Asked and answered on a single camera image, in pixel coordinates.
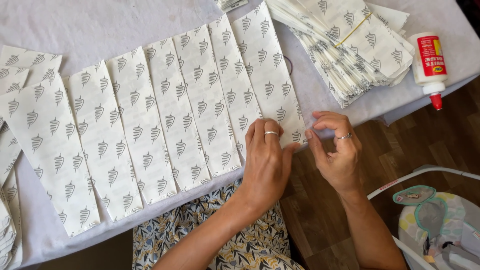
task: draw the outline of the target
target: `floral skirt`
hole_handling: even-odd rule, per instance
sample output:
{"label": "floral skirt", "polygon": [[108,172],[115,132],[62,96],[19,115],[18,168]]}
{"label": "floral skirt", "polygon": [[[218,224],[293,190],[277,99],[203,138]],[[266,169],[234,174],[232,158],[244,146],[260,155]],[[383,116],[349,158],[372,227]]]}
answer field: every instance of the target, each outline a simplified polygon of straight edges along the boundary
{"label": "floral skirt", "polygon": [[[133,270],[149,270],[180,239],[205,222],[241,184],[241,179],[195,199],[133,230]],[[230,239],[211,270],[303,270],[290,259],[288,234],[277,202],[255,223]]]}

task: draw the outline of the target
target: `metal frame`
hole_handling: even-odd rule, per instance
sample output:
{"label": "metal frame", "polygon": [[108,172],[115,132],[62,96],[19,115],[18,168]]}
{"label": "metal frame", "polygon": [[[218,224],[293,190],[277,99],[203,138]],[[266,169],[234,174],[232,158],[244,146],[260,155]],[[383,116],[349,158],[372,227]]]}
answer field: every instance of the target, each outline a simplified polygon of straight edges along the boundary
{"label": "metal frame", "polygon": [[[373,197],[377,196],[378,194],[382,193],[386,189],[389,189],[390,187],[399,184],[405,180],[408,180],[412,177],[415,177],[417,175],[420,175],[425,172],[451,172],[455,173],[458,175],[463,175],[466,177],[470,177],[473,179],[480,180],[480,175],[472,174],[469,172],[463,172],[459,170],[454,170],[450,168],[445,168],[445,167],[440,167],[440,166],[434,166],[434,165],[423,165],[421,167],[418,167],[413,170],[412,173],[407,174],[403,177],[400,177],[398,179],[393,180],[392,182],[380,187],[379,189],[373,191],[370,193],[367,198],[370,200]],[[396,237],[392,236],[393,240],[395,241],[395,244],[404,252],[405,255],[409,255],[412,259],[414,259],[418,264],[420,264],[425,270],[436,270],[432,265],[430,265],[428,262],[426,262],[422,257],[420,257],[415,251],[413,251],[411,248],[409,248],[406,244],[402,243],[400,240],[398,240]]]}

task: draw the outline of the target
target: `forearm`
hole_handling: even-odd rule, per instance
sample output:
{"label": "forearm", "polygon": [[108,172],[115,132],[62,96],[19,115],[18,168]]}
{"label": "forearm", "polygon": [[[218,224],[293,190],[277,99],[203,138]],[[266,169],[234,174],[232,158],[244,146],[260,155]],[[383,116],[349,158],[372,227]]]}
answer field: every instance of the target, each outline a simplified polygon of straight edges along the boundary
{"label": "forearm", "polygon": [[252,218],[251,211],[234,194],[217,212],[165,253],[153,270],[205,270],[221,247],[253,222]]}
{"label": "forearm", "polygon": [[362,191],[340,195],[361,268],[405,270],[407,267],[382,218]]}

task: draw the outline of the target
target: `table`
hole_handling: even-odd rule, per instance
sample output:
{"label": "table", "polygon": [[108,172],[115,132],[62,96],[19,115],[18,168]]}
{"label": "table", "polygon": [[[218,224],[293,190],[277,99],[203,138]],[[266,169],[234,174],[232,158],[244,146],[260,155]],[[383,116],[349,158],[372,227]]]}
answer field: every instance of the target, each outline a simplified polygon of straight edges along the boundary
{"label": "table", "polygon": [[[230,21],[242,17],[261,0],[235,9]],[[442,41],[452,92],[480,74],[480,40],[454,0],[372,0],[373,3],[411,13],[404,29],[407,35],[436,31]],[[0,44],[63,54],[62,76],[78,72],[100,59],[109,59],[169,36],[209,23],[222,13],[212,0],[0,0]],[[410,72],[395,87],[376,87],[352,105],[339,108],[298,40],[282,24],[274,22],[283,52],[293,61],[291,76],[305,124],[313,110],[332,110],[349,116],[353,125],[382,117],[387,123],[426,105],[421,88]],[[320,133],[323,138],[331,132]],[[102,223],[74,238],[68,238],[58,215],[35,173],[22,154],[15,166],[24,237],[22,265],[62,257],[95,245],[139,223],[240,178],[243,170],[178,194],[113,223],[99,208]]]}

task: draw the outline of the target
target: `white glue bottle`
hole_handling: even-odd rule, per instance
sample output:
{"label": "white glue bottle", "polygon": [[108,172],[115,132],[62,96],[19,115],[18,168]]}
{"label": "white glue bottle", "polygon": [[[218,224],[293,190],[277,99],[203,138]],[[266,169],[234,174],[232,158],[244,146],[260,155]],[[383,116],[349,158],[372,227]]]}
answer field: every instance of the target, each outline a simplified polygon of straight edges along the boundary
{"label": "white glue bottle", "polygon": [[412,64],[415,83],[423,86],[423,94],[430,95],[432,105],[440,110],[440,92],[445,90],[443,81],[448,79],[440,40],[435,32],[425,32],[411,36],[408,42],[415,47]]}

